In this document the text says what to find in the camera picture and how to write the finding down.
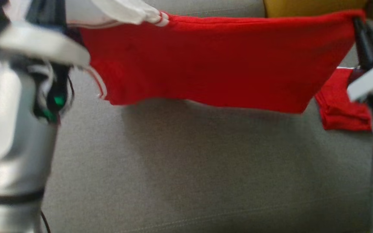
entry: white fabric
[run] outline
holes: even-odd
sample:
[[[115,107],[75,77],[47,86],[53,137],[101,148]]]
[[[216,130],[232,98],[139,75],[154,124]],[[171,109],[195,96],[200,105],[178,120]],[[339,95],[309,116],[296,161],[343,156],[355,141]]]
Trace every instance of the white fabric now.
[[[67,22],[87,28],[161,21],[159,10],[142,0],[66,0]]]

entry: yellow cushion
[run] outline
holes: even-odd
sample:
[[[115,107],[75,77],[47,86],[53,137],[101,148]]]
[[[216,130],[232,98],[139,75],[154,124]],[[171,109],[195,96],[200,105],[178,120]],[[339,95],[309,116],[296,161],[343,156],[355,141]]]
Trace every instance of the yellow cushion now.
[[[367,0],[264,0],[267,17],[315,16],[362,9]]]

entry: folded red cloth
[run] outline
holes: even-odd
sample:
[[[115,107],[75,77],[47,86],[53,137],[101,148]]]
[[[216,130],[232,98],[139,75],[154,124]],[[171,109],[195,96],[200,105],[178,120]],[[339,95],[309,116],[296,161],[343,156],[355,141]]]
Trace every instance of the folded red cloth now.
[[[352,10],[318,17],[195,18],[81,29],[113,105],[164,97],[301,113],[354,43]]]
[[[322,117],[323,128],[351,131],[371,130],[367,106],[351,103],[346,93],[351,68],[338,68],[315,95]]]

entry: gray sofa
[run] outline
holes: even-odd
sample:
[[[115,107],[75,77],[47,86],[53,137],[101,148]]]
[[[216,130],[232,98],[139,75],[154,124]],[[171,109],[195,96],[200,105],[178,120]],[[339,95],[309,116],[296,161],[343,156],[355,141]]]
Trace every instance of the gray sofa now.
[[[193,16],[263,17],[262,0],[149,0]],[[342,65],[356,65],[352,50]],[[152,99],[111,106],[83,73],[43,211],[53,232],[356,232],[368,228],[369,133],[302,115]]]

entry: black ring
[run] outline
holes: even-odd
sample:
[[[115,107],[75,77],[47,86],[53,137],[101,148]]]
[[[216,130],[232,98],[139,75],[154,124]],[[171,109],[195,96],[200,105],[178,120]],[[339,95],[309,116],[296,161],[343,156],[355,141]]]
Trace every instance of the black ring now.
[[[20,196],[0,196],[0,205],[18,205],[28,202],[35,202],[38,200],[42,200],[43,196],[44,189]]]

